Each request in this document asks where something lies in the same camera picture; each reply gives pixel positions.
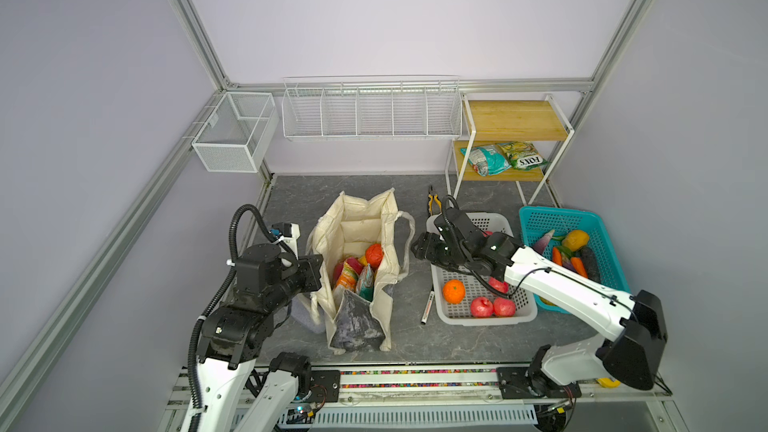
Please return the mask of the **red apple middle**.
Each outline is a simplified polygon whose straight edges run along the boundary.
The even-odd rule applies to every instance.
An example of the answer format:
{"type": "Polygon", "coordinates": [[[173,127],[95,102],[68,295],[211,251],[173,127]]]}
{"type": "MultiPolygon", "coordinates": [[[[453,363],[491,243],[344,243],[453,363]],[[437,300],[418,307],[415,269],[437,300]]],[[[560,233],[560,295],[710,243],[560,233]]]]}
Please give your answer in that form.
{"type": "Polygon", "coordinates": [[[502,294],[507,294],[509,292],[509,284],[506,282],[499,281],[493,277],[490,277],[488,279],[488,283],[491,285],[493,289],[495,289],[496,291],[502,294]]]}

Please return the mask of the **teal plastic vegetable basket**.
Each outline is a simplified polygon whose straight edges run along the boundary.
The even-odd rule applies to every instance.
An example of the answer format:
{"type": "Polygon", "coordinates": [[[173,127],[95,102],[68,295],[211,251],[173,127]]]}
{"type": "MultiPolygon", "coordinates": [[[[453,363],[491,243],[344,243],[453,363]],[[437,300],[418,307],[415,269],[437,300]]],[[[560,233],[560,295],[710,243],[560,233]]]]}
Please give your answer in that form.
{"type": "Polygon", "coordinates": [[[587,246],[594,251],[602,276],[599,284],[624,292],[630,290],[608,231],[597,214],[575,209],[525,206],[519,210],[519,219],[523,242],[530,247],[543,234],[554,229],[554,237],[542,256],[571,271],[574,270],[570,259],[580,257],[580,250],[571,252],[561,245],[561,241],[572,230],[587,232],[590,235],[587,246]]]}

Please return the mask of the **silver marker pen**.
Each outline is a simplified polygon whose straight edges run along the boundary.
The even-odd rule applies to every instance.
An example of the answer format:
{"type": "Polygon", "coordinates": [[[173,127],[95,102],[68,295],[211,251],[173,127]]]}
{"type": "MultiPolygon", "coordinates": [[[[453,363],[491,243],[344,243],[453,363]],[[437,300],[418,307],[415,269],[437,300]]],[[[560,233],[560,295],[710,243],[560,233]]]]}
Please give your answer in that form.
{"type": "Polygon", "coordinates": [[[422,313],[421,318],[420,318],[420,324],[421,325],[426,325],[428,323],[429,315],[430,315],[431,308],[432,308],[432,305],[433,305],[433,302],[434,302],[434,297],[435,297],[435,292],[434,292],[434,290],[431,290],[429,292],[429,294],[428,294],[428,297],[427,297],[427,300],[426,300],[426,303],[425,303],[425,307],[424,307],[423,313],[422,313]]]}

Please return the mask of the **orange Fox's candy bag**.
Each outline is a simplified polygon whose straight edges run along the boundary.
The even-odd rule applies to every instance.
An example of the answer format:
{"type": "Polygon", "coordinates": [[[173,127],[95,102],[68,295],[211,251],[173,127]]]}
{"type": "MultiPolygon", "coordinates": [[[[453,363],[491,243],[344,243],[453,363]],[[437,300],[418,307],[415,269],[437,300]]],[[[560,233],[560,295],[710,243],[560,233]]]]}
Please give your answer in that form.
{"type": "Polygon", "coordinates": [[[334,288],[346,289],[355,291],[357,286],[359,275],[356,276],[352,271],[345,270],[341,276],[335,281],[334,288]]]}

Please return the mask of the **green Fox's candy bag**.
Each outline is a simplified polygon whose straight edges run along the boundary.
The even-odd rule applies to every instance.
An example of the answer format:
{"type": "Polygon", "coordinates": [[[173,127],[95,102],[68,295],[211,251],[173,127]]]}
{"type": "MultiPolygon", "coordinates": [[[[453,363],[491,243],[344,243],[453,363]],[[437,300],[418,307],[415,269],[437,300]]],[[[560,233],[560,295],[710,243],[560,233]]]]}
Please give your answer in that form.
{"type": "Polygon", "coordinates": [[[549,164],[530,142],[511,141],[498,144],[497,147],[515,170],[530,171],[549,164]]]}

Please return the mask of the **red tomato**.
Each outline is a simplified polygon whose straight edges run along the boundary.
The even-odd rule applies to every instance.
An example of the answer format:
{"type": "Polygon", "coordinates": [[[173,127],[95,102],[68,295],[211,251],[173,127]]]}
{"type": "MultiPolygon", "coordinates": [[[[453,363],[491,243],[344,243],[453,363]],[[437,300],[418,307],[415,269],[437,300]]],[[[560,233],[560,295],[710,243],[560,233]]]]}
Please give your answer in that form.
{"type": "Polygon", "coordinates": [[[372,270],[377,270],[384,258],[383,247],[380,243],[374,243],[369,246],[364,254],[366,264],[371,267],[372,270]]]}

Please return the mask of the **green pink snack bag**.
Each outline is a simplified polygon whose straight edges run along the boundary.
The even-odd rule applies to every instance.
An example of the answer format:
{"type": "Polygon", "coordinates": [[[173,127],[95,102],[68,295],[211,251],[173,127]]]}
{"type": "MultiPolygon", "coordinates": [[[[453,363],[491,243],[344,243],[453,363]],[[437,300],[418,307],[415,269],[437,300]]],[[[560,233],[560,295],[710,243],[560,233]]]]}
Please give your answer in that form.
{"type": "Polygon", "coordinates": [[[371,302],[374,296],[375,270],[371,265],[366,265],[358,276],[356,293],[362,299],[371,302]]]}

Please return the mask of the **red apple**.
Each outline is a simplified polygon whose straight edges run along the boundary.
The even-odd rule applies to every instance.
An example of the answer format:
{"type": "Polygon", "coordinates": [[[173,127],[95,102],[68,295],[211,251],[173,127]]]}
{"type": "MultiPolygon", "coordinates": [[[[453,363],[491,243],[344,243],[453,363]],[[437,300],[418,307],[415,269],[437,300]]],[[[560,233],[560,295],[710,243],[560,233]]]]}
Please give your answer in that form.
{"type": "Polygon", "coordinates": [[[509,284],[506,282],[499,281],[493,277],[490,277],[488,279],[488,283],[491,285],[493,289],[495,289],[496,291],[502,294],[507,294],[509,292],[509,284]]]}
{"type": "Polygon", "coordinates": [[[517,306],[511,299],[497,297],[493,302],[493,311],[496,317],[513,317],[517,306]]]}

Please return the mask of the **orange carrot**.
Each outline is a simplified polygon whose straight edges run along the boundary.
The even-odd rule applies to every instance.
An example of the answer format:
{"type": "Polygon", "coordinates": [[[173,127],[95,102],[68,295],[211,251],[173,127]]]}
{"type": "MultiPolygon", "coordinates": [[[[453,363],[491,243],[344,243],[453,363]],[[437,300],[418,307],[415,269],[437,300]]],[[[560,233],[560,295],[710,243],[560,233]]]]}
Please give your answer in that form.
{"type": "Polygon", "coordinates": [[[577,272],[581,277],[589,278],[589,274],[587,272],[586,266],[580,257],[572,257],[570,259],[570,263],[572,265],[573,270],[577,272]]]}

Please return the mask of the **yellow handled pliers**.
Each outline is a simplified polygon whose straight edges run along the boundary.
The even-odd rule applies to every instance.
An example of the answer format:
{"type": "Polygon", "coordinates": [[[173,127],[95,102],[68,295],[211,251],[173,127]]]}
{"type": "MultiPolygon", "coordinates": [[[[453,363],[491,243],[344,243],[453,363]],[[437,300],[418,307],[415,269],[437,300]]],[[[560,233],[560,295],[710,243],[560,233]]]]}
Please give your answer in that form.
{"type": "Polygon", "coordinates": [[[442,202],[439,198],[439,194],[432,185],[428,188],[427,213],[430,217],[442,213],[442,202]]]}

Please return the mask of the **teal snack bag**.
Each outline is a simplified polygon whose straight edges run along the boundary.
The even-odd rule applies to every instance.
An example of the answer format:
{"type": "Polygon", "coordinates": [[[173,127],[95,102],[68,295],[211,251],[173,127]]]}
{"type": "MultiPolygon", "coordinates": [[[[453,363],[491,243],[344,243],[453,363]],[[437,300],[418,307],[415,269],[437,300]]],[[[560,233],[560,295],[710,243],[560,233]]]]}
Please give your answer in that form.
{"type": "Polygon", "coordinates": [[[480,177],[496,176],[510,170],[512,166],[495,144],[461,148],[469,166],[480,177]]]}

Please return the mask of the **yellow tape measure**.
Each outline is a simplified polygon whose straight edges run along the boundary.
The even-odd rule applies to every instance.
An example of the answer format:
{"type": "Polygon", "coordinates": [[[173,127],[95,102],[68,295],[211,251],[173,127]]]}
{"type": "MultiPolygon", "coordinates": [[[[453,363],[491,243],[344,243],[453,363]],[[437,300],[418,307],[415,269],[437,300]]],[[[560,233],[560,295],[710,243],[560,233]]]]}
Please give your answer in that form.
{"type": "Polygon", "coordinates": [[[609,388],[609,389],[617,388],[617,387],[619,387],[621,385],[620,381],[618,381],[618,380],[616,380],[614,378],[611,378],[611,377],[598,378],[596,380],[596,382],[601,387],[609,388]]]}

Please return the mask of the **pink dragon fruit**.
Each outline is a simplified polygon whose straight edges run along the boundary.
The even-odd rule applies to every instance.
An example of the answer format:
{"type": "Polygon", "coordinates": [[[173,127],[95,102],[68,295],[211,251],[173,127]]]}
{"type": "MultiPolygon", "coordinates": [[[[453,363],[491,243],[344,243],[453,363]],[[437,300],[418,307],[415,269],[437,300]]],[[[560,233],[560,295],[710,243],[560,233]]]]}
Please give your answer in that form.
{"type": "Polygon", "coordinates": [[[345,270],[352,271],[356,276],[358,276],[362,272],[363,268],[364,265],[357,258],[347,257],[334,267],[332,279],[337,281],[345,270]]]}

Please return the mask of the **cream canvas grocery bag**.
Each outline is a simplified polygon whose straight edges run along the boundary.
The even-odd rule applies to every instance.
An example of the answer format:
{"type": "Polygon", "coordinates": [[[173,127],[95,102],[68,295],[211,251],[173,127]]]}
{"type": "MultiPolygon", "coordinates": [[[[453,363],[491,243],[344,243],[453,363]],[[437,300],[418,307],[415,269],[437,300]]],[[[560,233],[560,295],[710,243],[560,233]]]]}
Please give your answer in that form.
{"type": "Polygon", "coordinates": [[[316,324],[325,326],[327,344],[336,355],[392,347],[393,289],[409,274],[409,247],[416,230],[415,219],[398,208],[389,189],[366,200],[340,193],[318,220],[307,240],[306,251],[323,257],[321,288],[310,294],[305,308],[316,324]],[[349,257],[359,258],[380,244],[383,261],[367,301],[350,291],[334,291],[333,269],[349,257]]]}

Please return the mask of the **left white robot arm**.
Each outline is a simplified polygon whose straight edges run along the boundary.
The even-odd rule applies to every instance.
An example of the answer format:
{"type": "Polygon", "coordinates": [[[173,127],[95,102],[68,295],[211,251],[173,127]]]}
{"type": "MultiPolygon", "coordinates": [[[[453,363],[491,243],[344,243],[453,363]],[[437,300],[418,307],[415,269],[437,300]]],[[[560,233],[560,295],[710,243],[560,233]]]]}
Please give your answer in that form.
{"type": "Polygon", "coordinates": [[[195,321],[187,351],[191,393],[185,431],[272,431],[311,390],[308,357],[282,352],[258,375],[256,359],[277,329],[276,313],[322,286],[320,255],[301,256],[293,223],[267,227],[240,206],[229,230],[229,272],[195,321]]]}

